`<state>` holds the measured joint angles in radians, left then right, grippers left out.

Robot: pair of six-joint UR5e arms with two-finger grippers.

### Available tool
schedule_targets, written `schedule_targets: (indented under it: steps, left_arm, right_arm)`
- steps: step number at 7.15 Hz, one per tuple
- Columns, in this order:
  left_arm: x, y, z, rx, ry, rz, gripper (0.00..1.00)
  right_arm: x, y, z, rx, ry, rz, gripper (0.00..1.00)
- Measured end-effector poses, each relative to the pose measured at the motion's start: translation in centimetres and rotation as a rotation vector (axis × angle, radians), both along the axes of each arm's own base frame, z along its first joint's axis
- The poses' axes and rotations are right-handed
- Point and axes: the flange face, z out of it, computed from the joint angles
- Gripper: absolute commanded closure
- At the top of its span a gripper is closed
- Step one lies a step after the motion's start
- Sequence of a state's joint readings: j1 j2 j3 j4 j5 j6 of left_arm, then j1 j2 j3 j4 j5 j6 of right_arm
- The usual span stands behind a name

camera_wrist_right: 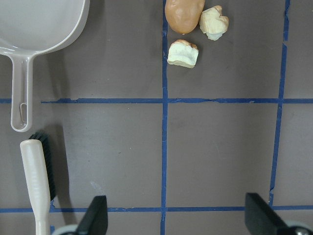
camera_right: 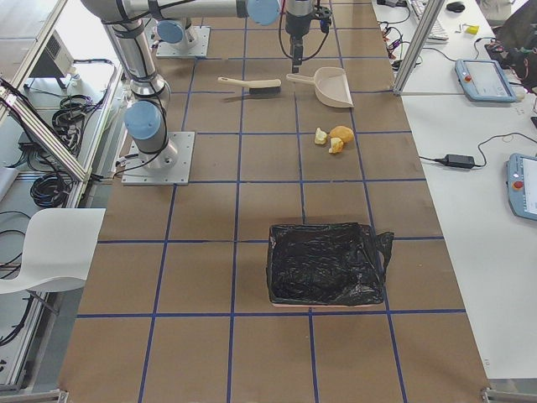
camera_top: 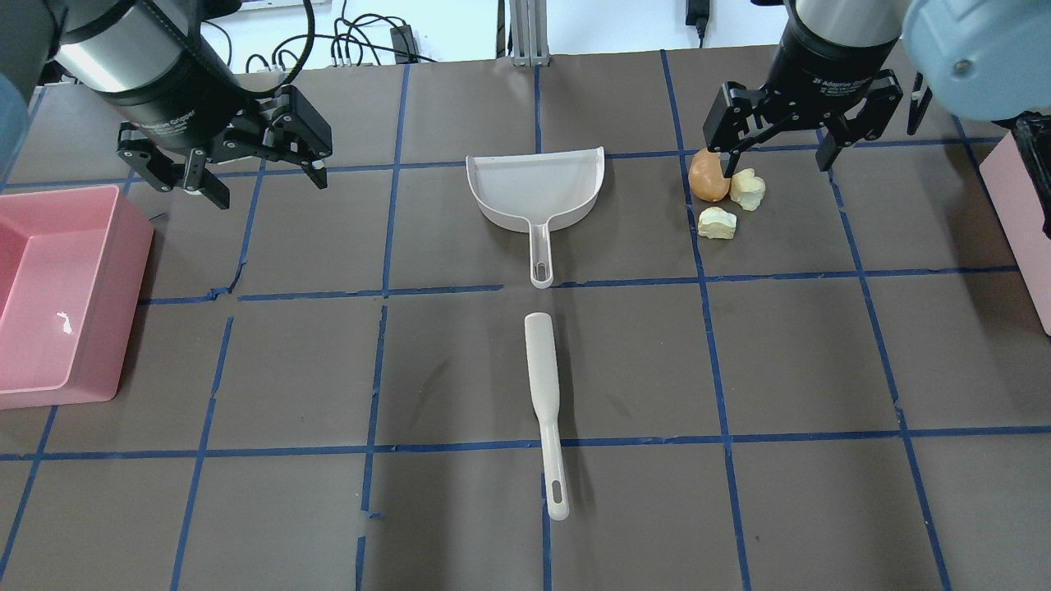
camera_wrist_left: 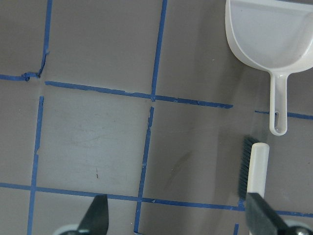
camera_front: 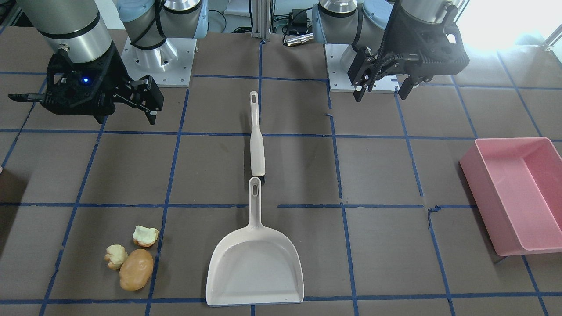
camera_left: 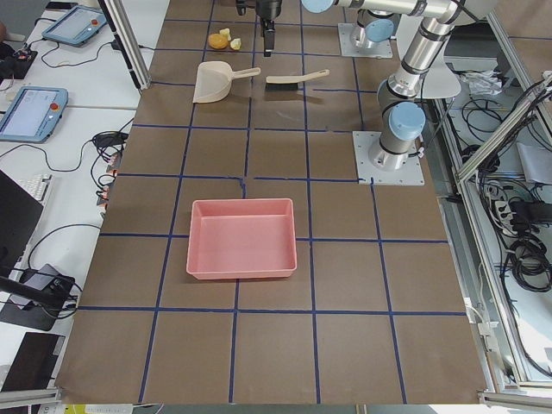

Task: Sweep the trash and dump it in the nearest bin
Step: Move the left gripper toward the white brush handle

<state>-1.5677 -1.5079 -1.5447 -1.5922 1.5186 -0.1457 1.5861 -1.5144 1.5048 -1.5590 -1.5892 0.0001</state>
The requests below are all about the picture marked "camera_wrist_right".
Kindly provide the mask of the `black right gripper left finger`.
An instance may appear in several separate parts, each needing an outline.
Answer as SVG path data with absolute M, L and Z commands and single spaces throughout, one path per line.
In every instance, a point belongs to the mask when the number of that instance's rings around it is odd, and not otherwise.
M 77 235 L 105 235 L 108 229 L 108 208 L 105 195 L 93 198 L 83 219 L 79 223 Z

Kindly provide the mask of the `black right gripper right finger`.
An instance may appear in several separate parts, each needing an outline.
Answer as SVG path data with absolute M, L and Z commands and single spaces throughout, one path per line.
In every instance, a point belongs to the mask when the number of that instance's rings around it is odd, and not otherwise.
M 246 193 L 245 225 L 251 235 L 287 235 L 289 227 L 257 193 Z

